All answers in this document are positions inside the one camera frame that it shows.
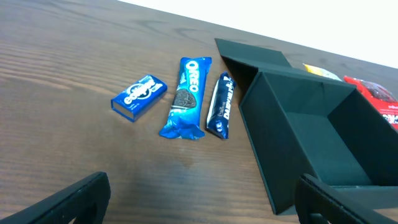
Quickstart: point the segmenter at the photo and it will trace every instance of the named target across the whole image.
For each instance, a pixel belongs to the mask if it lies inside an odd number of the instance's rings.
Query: black object
[[[398,133],[355,86],[291,68],[280,52],[216,42],[238,86],[250,83],[239,109],[275,214],[294,213],[304,173],[369,208],[398,207]]]
[[[27,209],[0,220],[0,224],[102,223],[111,189],[106,173],[96,172]]]
[[[347,224],[397,224],[351,201],[308,174],[301,176],[297,182],[294,204],[301,224],[327,224],[328,221]]]

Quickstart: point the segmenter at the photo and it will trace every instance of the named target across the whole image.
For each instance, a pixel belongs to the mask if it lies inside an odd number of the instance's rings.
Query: dark blue snack bar wrapper
[[[167,91],[167,85],[146,75],[111,100],[112,110],[135,122],[149,108],[158,102]]]
[[[205,135],[199,124],[210,65],[211,57],[181,58],[180,81],[167,123],[159,132],[161,136],[170,139],[198,139]]]
[[[221,139],[228,139],[228,121],[235,86],[235,81],[224,72],[217,81],[211,98],[206,129]]]

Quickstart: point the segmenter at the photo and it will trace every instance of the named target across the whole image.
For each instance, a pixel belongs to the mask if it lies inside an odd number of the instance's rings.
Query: snack package
[[[344,77],[344,81],[356,85],[358,91],[377,109],[380,114],[398,130],[398,101],[392,93],[377,83],[367,82],[352,77]]]
[[[306,65],[306,64],[303,64],[303,65],[304,65],[304,67],[305,67],[307,72],[310,72],[312,74],[316,74],[316,75],[319,75],[319,76],[331,78],[331,79],[334,79],[334,80],[341,81],[341,79],[337,75],[329,72],[326,69],[318,68],[318,67],[315,67],[315,66],[312,66],[312,65]]]
[[[166,125],[159,132],[161,136],[198,139],[205,135],[199,124],[210,65],[211,57],[181,58],[180,81]]]
[[[146,75],[111,100],[112,110],[135,122],[158,102],[167,91],[166,83]]]
[[[221,139],[228,139],[228,121],[235,86],[236,83],[228,72],[224,72],[217,81],[211,98],[206,128]]]

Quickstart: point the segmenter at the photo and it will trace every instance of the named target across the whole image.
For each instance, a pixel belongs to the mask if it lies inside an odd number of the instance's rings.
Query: white wall
[[[398,0],[122,1],[398,68]]]

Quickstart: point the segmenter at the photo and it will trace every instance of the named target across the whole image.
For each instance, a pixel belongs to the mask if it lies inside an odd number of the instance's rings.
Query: small blue box
[[[153,75],[146,75],[111,100],[112,109],[135,122],[158,102],[167,91],[167,85]]]

